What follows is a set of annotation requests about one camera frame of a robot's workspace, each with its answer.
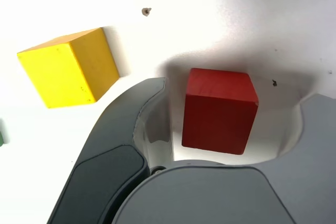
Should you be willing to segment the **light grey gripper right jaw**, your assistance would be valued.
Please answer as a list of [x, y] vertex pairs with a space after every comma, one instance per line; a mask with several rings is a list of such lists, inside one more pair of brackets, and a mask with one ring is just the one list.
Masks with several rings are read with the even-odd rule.
[[335, 99], [302, 106], [289, 152], [252, 165], [178, 163], [142, 182], [114, 223], [335, 223]]

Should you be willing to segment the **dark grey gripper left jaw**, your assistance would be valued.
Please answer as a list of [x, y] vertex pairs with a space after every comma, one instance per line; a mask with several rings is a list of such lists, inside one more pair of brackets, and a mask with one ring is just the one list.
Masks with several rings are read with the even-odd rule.
[[111, 223], [128, 195], [173, 160], [169, 81], [146, 79], [119, 95], [92, 128], [49, 223]]

